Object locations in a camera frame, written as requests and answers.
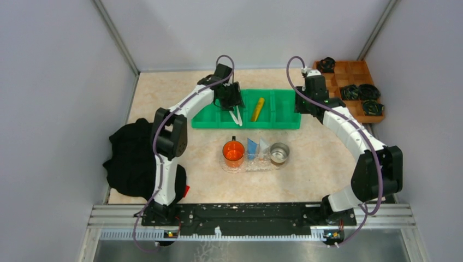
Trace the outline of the green compartment bin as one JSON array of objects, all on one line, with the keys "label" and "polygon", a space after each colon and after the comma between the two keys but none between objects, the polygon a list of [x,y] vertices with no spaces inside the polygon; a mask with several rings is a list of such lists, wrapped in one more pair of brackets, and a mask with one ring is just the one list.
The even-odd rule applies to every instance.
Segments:
[{"label": "green compartment bin", "polygon": [[295,112],[295,92],[292,90],[243,90],[245,107],[240,107],[242,125],[234,122],[230,113],[218,103],[203,108],[191,121],[198,129],[299,129],[301,115]]}]

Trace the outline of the orange plastic mug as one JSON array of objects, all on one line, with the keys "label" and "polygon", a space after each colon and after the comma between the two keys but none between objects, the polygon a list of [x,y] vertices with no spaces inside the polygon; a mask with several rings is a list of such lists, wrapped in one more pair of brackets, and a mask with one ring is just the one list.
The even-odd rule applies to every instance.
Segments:
[{"label": "orange plastic mug", "polygon": [[244,145],[232,136],[222,147],[222,156],[227,167],[239,168],[245,160]]}]

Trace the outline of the blue toothpaste tube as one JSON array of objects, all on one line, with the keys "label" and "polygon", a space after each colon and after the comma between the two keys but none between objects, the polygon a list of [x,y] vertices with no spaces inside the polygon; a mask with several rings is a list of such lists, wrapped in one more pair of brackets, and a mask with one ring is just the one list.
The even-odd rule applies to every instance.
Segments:
[{"label": "blue toothpaste tube", "polygon": [[258,144],[250,138],[247,138],[247,159],[254,160],[257,156]]}]

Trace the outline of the white toothpaste tube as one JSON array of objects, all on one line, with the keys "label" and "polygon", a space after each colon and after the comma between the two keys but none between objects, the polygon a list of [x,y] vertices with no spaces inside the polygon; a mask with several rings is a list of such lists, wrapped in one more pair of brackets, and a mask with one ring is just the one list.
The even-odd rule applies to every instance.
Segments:
[{"label": "white toothpaste tube", "polygon": [[264,139],[263,137],[260,137],[259,139],[259,153],[258,157],[261,160],[264,160],[267,157],[267,154],[269,153],[270,150],[270,143]]}]

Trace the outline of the steel cup orange sleeve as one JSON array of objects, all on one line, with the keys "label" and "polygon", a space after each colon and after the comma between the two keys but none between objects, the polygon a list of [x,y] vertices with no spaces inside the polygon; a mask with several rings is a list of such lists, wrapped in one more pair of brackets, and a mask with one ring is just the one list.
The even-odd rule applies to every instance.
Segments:
[{"label": "steel cup orange sleeve", "polygon": [[289,154],[289,147],[282,142],[276,142],[270,147],[270,161],[274,165],[279,166],[285,164]]}]

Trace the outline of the clear textured plastic tray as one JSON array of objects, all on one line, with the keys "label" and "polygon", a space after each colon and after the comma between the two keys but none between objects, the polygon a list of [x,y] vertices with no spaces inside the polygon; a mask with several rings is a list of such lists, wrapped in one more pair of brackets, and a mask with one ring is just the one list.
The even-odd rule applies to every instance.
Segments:
[{"label": "clear textured plastic tray", "polygon": [[267,172],[267,171],[275,171],[284,168],[289,163],[289,157],[285,164],[283,165],[274,165],[270,161],[270,151],[267,154],[267,157],[264,160],[259,159],[258,154],[254,160],[247,159],[247,152],[245,152],[245,160],[239,168],[230,168],[227,167],[224,163],[223,156],[219,159],[220,167],[228,173],[238,174],[238,173],[246,173],[246,172]]}]

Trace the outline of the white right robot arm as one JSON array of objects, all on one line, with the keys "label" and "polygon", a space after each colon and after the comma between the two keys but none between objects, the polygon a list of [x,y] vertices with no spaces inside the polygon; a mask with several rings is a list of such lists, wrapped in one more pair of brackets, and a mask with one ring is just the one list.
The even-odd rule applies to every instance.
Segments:
[{"label": "white right robot arm", "polygon": [[322,75],[306,76],[296,87],[296,111],[310,114],[341,140],[356,160],[350,184],[322,199],[326,219],[370,200],[400,192],[403,188],[403,153],[377,140],[351,114],[339,98],[329,97]]}]

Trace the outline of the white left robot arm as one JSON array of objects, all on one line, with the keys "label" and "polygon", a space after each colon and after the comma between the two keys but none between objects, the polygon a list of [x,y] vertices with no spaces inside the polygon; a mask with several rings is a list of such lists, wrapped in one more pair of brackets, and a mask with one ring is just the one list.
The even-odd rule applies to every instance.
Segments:
[{"label": "white left robot arm", "polygon": [[188,120],[218,98],[229,98],[236,84],[230,83],[234,69],[217,64],[213,74],[199,80],[195,88],[176,105],[155,113],[152,150],[155,159],[155,185],[140,212],[143,225],[169,225],[176,221],[177,203],[185,197],[187,175],[179,164],[188,144]]}]

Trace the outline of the yellow toothpaste tube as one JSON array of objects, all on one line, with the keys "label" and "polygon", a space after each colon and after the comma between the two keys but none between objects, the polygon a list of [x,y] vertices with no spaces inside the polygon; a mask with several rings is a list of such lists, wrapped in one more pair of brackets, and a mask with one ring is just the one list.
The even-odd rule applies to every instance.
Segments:
[{"label": "yellow toothpaste tube", "polygon": [[253,110],[253,114],[251,116],[251,122],[257,122],[258,120],[258,117],[262,111],[262,108],[265,104],[265,99],[263,97],[260,97],[258,100],[257,100],[257,103],[256,103],[256,106]]}]

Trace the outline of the brown wooden compartment tray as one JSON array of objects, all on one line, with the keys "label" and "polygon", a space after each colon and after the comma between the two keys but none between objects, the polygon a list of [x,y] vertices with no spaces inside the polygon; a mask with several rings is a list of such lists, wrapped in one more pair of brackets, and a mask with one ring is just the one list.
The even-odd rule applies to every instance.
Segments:
[{"label": "brown wooden compartment tray", "polygon": [[339,98],[360,123],[380,123],[385,118],[381,92],[365,61],[315,61],[313,67],[325,77],[329,97]]}]

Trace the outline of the red tag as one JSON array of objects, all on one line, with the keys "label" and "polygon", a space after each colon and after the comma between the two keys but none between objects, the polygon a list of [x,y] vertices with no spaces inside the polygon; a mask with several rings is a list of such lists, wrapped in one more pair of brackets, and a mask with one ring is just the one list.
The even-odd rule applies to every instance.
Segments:
[{"label": "red tag", "polygon": [[190,189],[190,186],[187,185],[187,186],[185,187],[185,191],[184,191],[184,194],[183,194],[183,197],[184,197],[184,198],[187,196],[189,189]]}]

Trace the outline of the black cloth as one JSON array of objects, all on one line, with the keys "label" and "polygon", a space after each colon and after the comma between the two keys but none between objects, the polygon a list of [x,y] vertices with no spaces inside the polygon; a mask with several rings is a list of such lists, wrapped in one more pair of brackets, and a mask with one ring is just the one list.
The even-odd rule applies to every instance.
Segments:
[{"label": "black cloth", "polygon": [[112,156],[103,163],[111,188],[148,200],[155,189],[156,162],[151,145],[152,123],[139,118],[109,136]]}]

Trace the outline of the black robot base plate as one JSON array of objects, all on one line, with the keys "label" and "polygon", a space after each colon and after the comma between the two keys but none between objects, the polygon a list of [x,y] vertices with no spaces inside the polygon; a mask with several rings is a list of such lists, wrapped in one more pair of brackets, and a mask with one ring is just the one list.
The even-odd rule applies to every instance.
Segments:
[{"label": "black robot base plate", "polygon": [[232,237],[309,236],[316,226],[334,231],[355,226],[353,209],[331,213],[319,203],[220,203],[176,204],[162,210],[150,204],[141,224],[147,227],[174,226],[181,236],[208,236],[220,233]]}]

